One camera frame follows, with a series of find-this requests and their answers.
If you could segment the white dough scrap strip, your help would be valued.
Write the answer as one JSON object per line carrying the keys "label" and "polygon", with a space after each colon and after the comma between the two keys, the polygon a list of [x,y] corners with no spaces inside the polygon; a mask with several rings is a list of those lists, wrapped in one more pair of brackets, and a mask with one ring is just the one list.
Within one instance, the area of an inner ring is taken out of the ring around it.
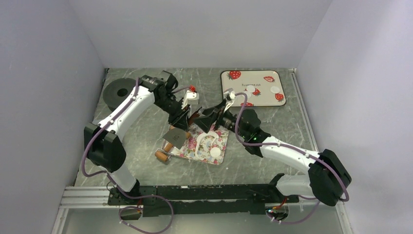
{"label": "white dough scrap strip", "polygon": [[195,148],[195,159],[198,160],[213,160],[218,158],[213,158],[210,155],[210,150],[213,147],[218,147],[216,142],[219,141],[220,136],[213,131],[209,131],[208,133],[200,134],[196,139],[196,148]]}

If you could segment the wooden handled dough scraper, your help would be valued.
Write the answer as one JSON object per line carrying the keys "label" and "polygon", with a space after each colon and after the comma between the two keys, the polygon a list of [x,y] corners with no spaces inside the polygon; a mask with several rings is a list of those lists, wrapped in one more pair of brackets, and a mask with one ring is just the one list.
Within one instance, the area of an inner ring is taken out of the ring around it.
{"label": "wooden handled dough scraper", "polygon": [[171,129],[169,129],[164,135],[163,139],[171,143],[174,147],[181,149],[187,140],[187,134],[189,134],[189,127],[194,123],[194,119],[199,117],[200,113],[199,111],[193,113],[191,117],[188,119],[188,124],[187,124],[187,129],[181,129],[177,128],[174,126],[171,126]]}

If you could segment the floral print tray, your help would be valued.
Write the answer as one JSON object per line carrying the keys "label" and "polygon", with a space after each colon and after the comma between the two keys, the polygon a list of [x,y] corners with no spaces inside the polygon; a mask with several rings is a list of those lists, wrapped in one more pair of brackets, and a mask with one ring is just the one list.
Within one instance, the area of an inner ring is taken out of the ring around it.
{"label": "floral print tray", "polygon": [[172,147],[169,154],[209,164],[222,164],[225,157],[229,130],[223,127],[214,130],[214,127],[212,125],[210,131],[205,133],[197,125],[192,124],[189,127],[189,139],[185,141],[180,149]]}

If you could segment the wooden rolling pin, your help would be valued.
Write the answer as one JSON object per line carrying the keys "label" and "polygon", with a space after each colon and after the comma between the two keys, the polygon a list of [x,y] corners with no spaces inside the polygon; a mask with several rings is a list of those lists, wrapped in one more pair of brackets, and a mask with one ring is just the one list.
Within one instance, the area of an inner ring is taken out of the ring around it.
{"label": "wooden rolling pin", "polygon": [[[187,140],[191,137],[191,134],[189,132],[189,134],[187,134]],[[167,163],[169,161],[169,159],[171,158],[172,154],[171,151],[174,147],[171,143],[168,142],[164,142],[164,144],[161,146],[161,148],[158,148],[156,150],[156,152],[154,153],[155,157],[163,162],[163,163]]]}

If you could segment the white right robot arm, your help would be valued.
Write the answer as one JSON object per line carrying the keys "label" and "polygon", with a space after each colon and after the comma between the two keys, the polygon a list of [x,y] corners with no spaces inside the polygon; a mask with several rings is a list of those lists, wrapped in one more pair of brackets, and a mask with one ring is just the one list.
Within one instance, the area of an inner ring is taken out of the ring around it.
{"label": "white right robot arm", "polygon": [[212,126],[232,131],[252,155],[274,159],[302,172],[302,175],[278,174],[268,189],[269,198],[281,202],[286,196],[312,196],[328,206],[348,201],[347,188],[352,178],[335,152],[311,151],[285,143],[261,128],[255,110],[243,109],[235,115],[222,102],[200,111],[194,124],[207,132]]}

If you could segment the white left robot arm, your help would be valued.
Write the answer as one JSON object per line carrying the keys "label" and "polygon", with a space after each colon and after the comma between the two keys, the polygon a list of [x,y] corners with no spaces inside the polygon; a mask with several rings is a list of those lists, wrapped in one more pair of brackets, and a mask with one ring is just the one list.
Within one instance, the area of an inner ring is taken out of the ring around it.
{"label": "white left robot arm", "polygon": [[177,100],[174,90],[176,77],[167,71],[162,78],[143,75],[126,99],[98,124],[84,128],[84,153],[80,170],[85,177],[105,174],[121,191],[125,203],[135,204],[140,198],[140,183],[126,165],[126,151],[122,140],[136,119],[155,105],[169,115],[168,122],[175,128],[188,131],[191,104],[184,97]]}

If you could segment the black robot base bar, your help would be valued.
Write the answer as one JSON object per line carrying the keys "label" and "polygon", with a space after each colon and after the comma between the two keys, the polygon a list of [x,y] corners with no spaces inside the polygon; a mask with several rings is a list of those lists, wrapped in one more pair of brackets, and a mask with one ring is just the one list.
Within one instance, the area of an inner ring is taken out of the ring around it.
{"label": "black robot base bar", "polygon": [[124,196],[111,188],[110,206],[141,205],[144,217],[194,214],[249,213],[263,215],[270,207],[298,203],[297,195],[284,196],[268,184],[140,186]]}

